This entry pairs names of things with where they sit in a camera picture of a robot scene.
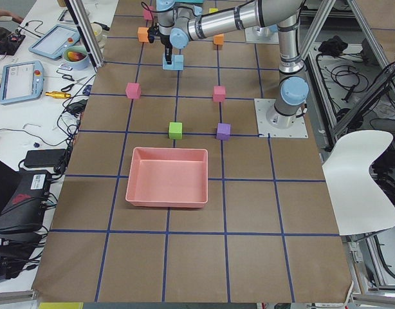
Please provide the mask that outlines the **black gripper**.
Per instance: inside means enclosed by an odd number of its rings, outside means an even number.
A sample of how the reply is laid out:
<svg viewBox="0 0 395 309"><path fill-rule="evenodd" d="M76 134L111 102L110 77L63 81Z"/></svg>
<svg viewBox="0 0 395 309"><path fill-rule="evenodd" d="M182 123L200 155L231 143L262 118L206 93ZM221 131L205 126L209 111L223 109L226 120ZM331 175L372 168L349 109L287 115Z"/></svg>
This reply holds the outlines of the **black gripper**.
<svg viewBox="0 0 395 309"><path fill-rule="evenodd" d="M159 28L157 26L151 26L147 30L147 39L149 43L153 43L155 38L159 36ZM169 37L163 38L163 45L165 47L163 63L164 65L172 64L172 44L170 43Z"/></svg>

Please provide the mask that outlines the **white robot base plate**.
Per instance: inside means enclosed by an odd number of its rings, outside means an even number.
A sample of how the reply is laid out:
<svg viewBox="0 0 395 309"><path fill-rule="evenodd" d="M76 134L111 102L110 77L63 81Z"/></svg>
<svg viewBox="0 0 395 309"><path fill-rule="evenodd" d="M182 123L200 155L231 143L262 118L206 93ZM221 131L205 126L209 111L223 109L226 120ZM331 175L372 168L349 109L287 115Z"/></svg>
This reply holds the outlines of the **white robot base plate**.
<svg viewBox="0 0 395 309"><path fill-rule="evenodd" d="M258 135L264 138L308 138L303 110L283 116L275 110L275 99L255 98Z"/></svg>

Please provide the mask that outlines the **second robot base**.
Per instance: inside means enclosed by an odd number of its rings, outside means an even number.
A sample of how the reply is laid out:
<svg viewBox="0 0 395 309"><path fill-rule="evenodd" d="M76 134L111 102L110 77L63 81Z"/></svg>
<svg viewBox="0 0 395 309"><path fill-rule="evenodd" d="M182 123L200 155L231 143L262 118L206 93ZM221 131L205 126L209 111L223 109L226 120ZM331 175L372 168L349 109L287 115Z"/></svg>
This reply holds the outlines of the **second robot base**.
<svg viewBox="0 0 395 309"><path fill-rule="evenodd" d="M255 44L278 44L278 28L276 24L261 28L254 26L245 29L246 42Z"/></svg>

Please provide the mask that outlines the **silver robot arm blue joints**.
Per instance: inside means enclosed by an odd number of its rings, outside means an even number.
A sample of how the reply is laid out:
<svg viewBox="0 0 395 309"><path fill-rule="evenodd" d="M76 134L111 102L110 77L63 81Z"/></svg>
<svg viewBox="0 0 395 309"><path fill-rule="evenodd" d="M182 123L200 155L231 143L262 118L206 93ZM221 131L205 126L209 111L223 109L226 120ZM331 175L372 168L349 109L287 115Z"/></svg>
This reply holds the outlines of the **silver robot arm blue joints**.
<svg viewBox="0 0 395 309"><path fill-rule="evenodd" d="M275 110L283 116L294 115L305 103L309 86L301 75L304 61L299 51L301 1L248 1L235 7L203 14L199 1L157 1L154 14L159 38L169 37L173 48L182 50L190 41L214 35L277 25L279 38L279 96Z"/></svg>

